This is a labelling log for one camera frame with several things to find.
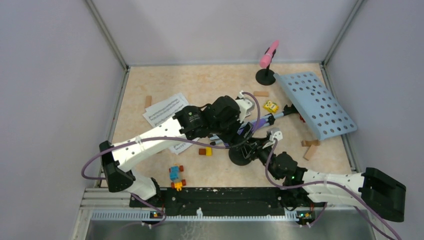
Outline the black microphone stand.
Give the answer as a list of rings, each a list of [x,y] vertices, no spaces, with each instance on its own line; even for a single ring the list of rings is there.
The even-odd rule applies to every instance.
[[[270,65],[268,65],[266,68],[260,69],[256,72],[255,79],[263,86],[270,86],[276,81],[274,74],[275,72],[270,70]]]
[[[258,150],[262,147],[263,140],[250,138],[240,146],[230,148],[228,156],[231,162],[237,166],[246,166],[257,158]]]

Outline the purple toy microphone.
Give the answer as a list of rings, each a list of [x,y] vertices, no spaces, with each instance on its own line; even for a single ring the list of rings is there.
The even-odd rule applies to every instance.
[[[260,128],[262,128],[265,124],[268,123],[269,118],[270,118],[271,114],[267,114],[265,116],[262,116],[259,120],[259,125],[256,126],[256,120],[253,120],[252,122],[246,123],[244,125],[242,125],[239,130],[237,131],[238,135],[241,135],[242,132],[245,130],[246,126],[248,126],[249,124],[251,124],[251,128],[250,128],[250,132],[252,132],[253,130],[258,130]]]

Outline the pink toy microphone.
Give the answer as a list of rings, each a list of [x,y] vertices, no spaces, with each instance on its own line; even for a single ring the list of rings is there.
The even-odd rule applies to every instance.
[[[277,50],[279,43],[280,43],[279,40],[275,40],[267,49],[267,51],[265,52],[265,54],[262,56],[262,58],[259,61],[259,66],[261,68],[266,68],[267,66],[271,64],[272,59],[274,57],[274,52]]]

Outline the light blue music stand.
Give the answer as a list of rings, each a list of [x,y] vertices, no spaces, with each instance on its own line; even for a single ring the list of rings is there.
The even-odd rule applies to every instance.
[[[319,141],[358,129],[315,73],[274,73],[274,77]]]

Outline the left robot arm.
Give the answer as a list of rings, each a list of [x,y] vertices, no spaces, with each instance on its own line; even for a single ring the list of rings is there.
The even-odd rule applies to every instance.
[[[160,187],[155,179],[133,171],[141,161],[180,142],[193,143],[215,134],[230,147],[238,147],[238,130],[255,103],[245,97],[221,96],[204,106],[187,105],[163,123],[129,140],[100,144],[101,164],[111,193],[135,194],[149,207],[160,202]]]

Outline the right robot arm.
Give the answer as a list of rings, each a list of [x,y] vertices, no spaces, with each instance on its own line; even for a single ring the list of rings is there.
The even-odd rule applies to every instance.
[[[273,143],[257,140],[242,147],[241,154],[247,161],[259,159],[267,178],[283,180],[282,184],[271,184],[290,192],[297,205],[313,202],[368,207],[384,220],[404,221],[407,188],[383,171],[368,167],[365,172],[350,174],[318,172],[299,167],[286,152],[274,154],[273,147]]]

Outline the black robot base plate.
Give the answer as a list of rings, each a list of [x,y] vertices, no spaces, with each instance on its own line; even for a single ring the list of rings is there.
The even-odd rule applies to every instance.
[[[201,210],[206,217],[282,216],[297,208],[323,207],[314,203],[299,188],[281,190],[276,187],[184,187],[181,191],[166,187],[158,195],[142,203],[131,197],[131,208],[152,205],[166,215],[194,216]]]

